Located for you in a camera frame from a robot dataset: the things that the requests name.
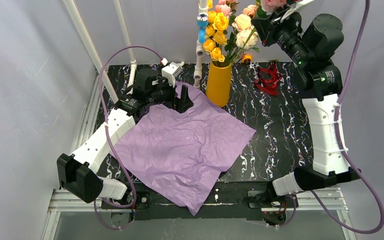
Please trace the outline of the yellow rose flower stem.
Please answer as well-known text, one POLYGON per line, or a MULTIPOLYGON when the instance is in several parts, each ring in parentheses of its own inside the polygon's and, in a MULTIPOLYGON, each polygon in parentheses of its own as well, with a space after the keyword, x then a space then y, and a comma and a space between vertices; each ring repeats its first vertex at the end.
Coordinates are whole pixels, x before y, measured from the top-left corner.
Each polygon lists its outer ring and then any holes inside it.
POLYGON ((229 43, 227 28, 230 18, 222 13, 217 13, 213 1, 208 2, 208 26, 206 27, 205 42, 202 44, 204 52, 210 56, 211 61, 217 67, 226 67, 228 63, 228 51, 223 50, 229 43))

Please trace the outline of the red printed ribbon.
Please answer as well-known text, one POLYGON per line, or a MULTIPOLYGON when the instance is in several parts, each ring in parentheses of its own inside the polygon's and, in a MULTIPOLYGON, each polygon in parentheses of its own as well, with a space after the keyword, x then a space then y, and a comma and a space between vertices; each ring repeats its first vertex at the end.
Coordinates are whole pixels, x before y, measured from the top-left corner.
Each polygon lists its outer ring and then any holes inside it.
POLYGON ((282 79, 277 68, 277 62, 271 61, 267 68, 259 67, 256 72, 257 78, 253 81, 254 86, 258 90, 276 97, 278 95, 277 88, 282 79))

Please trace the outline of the white rose flower stem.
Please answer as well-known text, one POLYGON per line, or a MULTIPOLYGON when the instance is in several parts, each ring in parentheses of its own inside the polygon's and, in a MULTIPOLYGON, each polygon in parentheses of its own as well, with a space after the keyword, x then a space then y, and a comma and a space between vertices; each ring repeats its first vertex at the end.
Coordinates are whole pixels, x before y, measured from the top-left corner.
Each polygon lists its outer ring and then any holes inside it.
POLYGON ((238 48, 249 50, 260 40, 258 33, 253 29, 242 30, 237 33, 235 44, 238 48))

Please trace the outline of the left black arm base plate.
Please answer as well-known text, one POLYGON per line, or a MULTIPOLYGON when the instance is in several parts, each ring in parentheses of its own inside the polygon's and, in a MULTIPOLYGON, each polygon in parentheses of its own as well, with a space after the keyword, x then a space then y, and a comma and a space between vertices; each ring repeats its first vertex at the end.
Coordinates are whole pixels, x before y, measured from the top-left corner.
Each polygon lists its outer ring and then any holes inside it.
MULTIPOLYGON (((148 209, 150 207, 150 193, 148 191, 138 191, 137 199, 133 205, 130 206, 130 209, 148 209)), ((133 201, 133 193, 128 191, 127 194, 123 196, 120 200, 109 199, 108 202, 102 200, 101 208, 106 210, 121 210, 127 209, 127 207, 119 207, 119 205, 129 205, 133 201)))

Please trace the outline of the light pink rose stem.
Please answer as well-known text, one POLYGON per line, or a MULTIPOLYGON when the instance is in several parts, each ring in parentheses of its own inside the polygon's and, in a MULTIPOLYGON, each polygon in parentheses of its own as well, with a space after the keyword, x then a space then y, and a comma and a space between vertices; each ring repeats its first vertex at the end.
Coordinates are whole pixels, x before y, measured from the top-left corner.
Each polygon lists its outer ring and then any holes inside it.
MULTIPOLYGON (((287 4, 286 0, 257 0, 256 4, 258 6, 256 16, 255 17, 269 17, 271 16, 275 10, 279 8, 283 8, 287 4)), ((229 24, 232 26, 232 23, 235 20, 235 17, 238 15, 231 15, 229 19, 229 24)), ((254 50, 255 52, 259 52, 259 48, 255 45, 255 47, 250 48, 249 50, 244 50, 242 48, 239 48, 236 46, 236 36, 239 32, 233 27, 232 36, 233 38, 229 41, 229 44, 225 47, 225 50, 230 47, 228 58, 229 62, 233 63, 234 61, 240 61, 242 56, 245 54, 245 52, 249 51, 250 49, 254 50)))

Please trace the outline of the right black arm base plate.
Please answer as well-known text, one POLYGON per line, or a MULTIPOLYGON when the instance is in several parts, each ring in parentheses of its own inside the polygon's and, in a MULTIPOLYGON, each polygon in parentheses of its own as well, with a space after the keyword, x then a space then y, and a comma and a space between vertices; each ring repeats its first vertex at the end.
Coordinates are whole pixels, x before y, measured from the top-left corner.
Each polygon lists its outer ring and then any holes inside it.
POLYGON ((274 208, 282 211, 284 208, 299 206, 298 197, 295 194, 271 198, 265 195, 264 190, 249 190, 244 201, 251 209, 274 208))

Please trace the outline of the peach rose flower stem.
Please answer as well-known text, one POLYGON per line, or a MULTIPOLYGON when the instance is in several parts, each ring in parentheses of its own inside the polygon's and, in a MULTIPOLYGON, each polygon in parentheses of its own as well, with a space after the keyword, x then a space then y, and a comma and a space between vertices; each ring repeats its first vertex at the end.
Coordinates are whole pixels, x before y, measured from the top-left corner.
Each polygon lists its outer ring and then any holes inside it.
POLYGON ((256 16, 257 9, 258 6, 255 4, 250 4, 245 7, 242 13, 235 17, 232 23, 232 27, 235 28, 238 32, 251 29, 251 19, 256 16))

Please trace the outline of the purple pink wrapping paper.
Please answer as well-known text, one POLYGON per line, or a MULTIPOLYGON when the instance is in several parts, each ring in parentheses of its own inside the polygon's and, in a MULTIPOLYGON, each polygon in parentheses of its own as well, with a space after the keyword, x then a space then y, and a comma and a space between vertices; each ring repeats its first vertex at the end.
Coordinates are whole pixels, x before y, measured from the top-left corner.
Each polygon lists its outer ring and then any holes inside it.
POLYGON ((114 149, 143 184, 196 215, 256 131, 212 104, 198 88, 187 88, 190 109, 178 113, 152 106, 114 149))

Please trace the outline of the small white pipe elbow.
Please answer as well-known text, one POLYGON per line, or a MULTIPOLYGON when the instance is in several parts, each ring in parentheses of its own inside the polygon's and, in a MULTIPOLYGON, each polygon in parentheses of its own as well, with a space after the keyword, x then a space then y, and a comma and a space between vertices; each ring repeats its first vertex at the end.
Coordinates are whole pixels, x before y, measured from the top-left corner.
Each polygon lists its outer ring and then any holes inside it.
POLYGON ((181 61, 180 63, 178 63, 178 65, 180 66, 180 67, 184 67, 184 65, 185 65, 185 62, 184 61, 181 61))

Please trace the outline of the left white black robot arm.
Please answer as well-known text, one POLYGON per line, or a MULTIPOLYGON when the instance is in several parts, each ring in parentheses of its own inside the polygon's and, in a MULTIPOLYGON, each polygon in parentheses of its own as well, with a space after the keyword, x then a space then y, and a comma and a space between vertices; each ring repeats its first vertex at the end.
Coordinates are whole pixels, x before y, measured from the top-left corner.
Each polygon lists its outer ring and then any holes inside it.
POLYGON ((104 123, 91 137, 71 154, 61 154, 57 161, 60 186, 89 204, 97 198, 121 200, 127 186, 116 180, 97 176, 107 155, 116 144, 150 110, 151 106, 164 105, 182 114, 194 104, 188 87, 176 91, 176 78, 183 71, 173 64, 161 71, 144 68, 135 75, 115 103, 104 123))

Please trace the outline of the pink rose flower stem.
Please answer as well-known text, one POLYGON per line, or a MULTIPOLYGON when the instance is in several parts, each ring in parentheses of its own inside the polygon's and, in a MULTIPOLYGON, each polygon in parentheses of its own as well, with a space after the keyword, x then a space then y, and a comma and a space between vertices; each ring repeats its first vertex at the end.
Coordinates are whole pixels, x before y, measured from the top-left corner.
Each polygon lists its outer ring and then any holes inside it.
POLYGON ((237 0, 219 0, 218 4, 215 6, 215 11, 217 13, 222 13, 225 17, 229 18, 237 12, 237 5, 239 2, 237 0))

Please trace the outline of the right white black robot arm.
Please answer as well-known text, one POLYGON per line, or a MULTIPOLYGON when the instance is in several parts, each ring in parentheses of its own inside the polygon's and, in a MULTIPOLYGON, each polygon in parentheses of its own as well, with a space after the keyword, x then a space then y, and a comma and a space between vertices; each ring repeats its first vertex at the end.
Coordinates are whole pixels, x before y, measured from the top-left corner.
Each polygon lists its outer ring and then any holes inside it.
POLYGON ((265 200, 358 179, 357 171, 343 157, 346 149, 339 146, 337 136, 342 123, 335 111, 343 82, 331 58, 344 41, 342 22, 328 13, 317 15, 306 30, 301 22, 297 12, 285 20, 274 14, 251 21, 264 46, 279 45, 296 65, 313 144, 312 164, 269 181, 261 194, 265 200))

